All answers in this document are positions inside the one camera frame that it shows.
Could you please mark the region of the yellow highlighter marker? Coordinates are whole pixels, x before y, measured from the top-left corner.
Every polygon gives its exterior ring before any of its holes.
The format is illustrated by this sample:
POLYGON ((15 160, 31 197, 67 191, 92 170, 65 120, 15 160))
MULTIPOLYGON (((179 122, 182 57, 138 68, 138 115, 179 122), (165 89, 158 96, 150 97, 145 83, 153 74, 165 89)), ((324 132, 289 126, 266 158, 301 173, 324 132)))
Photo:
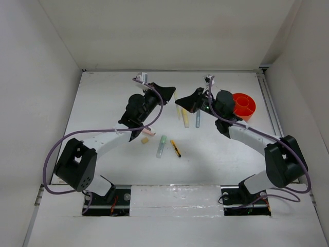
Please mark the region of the yellow highlighter marker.
POLYGON ((185 128, 189 128, 190 125, 189 125, 188 112, 185 109, 182 109, 181 114, 182 114, 182 118, 183 118, 185 128))

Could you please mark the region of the thin yellow pen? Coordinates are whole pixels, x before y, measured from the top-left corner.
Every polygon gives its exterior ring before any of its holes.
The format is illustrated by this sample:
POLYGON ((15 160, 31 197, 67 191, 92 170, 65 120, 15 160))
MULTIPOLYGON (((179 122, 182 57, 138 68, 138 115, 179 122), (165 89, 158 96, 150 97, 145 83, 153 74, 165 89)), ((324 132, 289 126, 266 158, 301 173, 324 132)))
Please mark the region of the thin yellow pen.
MULTIPOLYGON (((177 92, 175 91, 174 92, 174 99, 175 101, 178 99, 177 98, 177 92)), ((179 110, 179 106, 175 103, 175 106, 176 106, 176 112, 177 112, 177 116, 178 116, 178 120, 180 120, 180 110, 179 110)))

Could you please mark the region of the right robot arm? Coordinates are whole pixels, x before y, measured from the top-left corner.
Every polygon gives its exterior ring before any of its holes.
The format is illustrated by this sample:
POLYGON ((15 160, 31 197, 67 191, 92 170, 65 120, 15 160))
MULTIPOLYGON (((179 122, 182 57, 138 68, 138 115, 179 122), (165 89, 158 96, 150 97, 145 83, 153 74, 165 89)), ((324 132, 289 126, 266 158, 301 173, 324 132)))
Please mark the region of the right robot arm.
POLYGON ((203 111, 216 117, 215 126, 220 134, 239 141, 263 155, 265 170, 241 182, 233 192, 222 193, 223 204, 238 205, 239 208, 261 200, 261 193, 267 189, 284 189, 294 195, 296 190, 288 185, 303 175, 308 167, 296 139, 290 135, 278 137, 266 134, 247 123, 234 112, 236 100, 231 92, 220 90, 216 96, 211 93, 214 78, 205 77, 207 88, 199 87, 187 97, 175 103, 190 113, 203 111))

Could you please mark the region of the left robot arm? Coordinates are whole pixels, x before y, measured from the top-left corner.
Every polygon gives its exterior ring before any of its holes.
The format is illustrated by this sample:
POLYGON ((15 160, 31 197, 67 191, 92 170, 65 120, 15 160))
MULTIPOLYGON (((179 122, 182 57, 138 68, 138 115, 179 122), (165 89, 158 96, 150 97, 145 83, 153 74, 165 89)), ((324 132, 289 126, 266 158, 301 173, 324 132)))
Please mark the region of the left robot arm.
POLYGON ((138 137, 152 111, 157 106, 166 105, 176 91, 173 86, 148 83, 143 73, 133 80, 143 89, 143 93, 129 97, 125 112, 114 128, 85 140, 70 139, 54 167, 55 175, 71 188, 97 195, 103 204, 113 201, 116 186, 107 178, 95 174, 98 158, 138 137))

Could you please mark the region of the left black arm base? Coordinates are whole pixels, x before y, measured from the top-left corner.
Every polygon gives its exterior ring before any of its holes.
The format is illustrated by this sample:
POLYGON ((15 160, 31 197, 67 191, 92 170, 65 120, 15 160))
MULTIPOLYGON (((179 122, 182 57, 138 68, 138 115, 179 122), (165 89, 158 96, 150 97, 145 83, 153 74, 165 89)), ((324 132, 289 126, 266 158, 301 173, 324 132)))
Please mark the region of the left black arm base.
POLYGON ((117 186, 109 202, 92 193, 85 193, 82 216, 86 217, 128 217, 130 215, 131 186, 117 186))

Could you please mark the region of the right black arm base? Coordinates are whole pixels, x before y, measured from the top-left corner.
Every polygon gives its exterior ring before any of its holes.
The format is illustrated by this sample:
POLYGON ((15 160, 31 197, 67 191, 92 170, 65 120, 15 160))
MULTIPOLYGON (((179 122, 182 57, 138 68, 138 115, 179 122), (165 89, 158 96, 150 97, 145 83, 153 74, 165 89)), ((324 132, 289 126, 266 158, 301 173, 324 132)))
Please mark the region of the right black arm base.
POLYGON ((224 186, 218 204, 224 206, 224 216, 271 216, 266 190, 251 194, 244 185, 224 186))

